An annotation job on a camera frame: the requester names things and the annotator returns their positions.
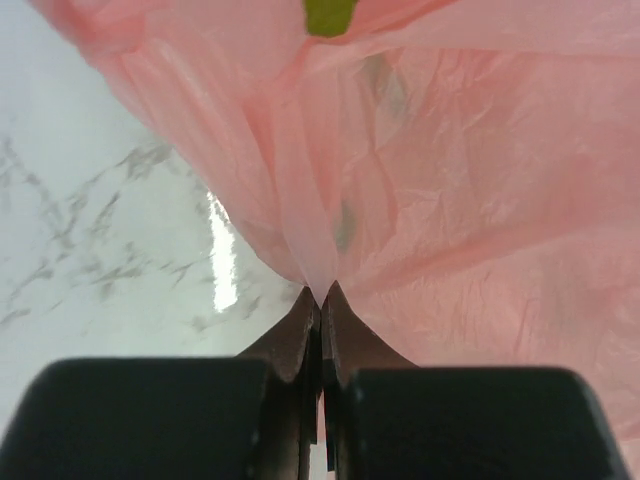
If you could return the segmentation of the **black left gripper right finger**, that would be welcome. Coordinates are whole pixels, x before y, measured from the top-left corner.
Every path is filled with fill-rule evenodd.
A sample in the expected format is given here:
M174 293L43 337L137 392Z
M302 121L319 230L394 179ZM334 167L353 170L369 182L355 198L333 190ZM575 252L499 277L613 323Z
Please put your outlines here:
M320 310L327 466L339 479L627 479L593 390L556 367L420 367L333 285Z

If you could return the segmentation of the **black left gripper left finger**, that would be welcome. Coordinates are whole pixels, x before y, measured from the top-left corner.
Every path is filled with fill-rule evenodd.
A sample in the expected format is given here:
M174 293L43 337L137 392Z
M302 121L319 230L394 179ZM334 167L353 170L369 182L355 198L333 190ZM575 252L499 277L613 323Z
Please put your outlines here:
M316 440L309 290L233 357L74 358L29 384L5 479L305 479Z

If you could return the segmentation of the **pink plastic bag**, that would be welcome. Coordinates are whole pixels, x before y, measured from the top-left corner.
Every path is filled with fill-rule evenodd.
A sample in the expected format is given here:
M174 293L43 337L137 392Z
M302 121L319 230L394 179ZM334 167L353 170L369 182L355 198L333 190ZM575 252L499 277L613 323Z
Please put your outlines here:
M256 254L423 364L551 364L639 463L639 5L39 1Z

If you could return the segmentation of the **green fake fruit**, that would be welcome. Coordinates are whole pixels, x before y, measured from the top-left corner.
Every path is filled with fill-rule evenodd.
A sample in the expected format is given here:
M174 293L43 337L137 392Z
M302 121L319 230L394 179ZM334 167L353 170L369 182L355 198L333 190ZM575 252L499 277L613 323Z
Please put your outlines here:
M307 33L322 38L345 34L357 3L357 0L304 0Z

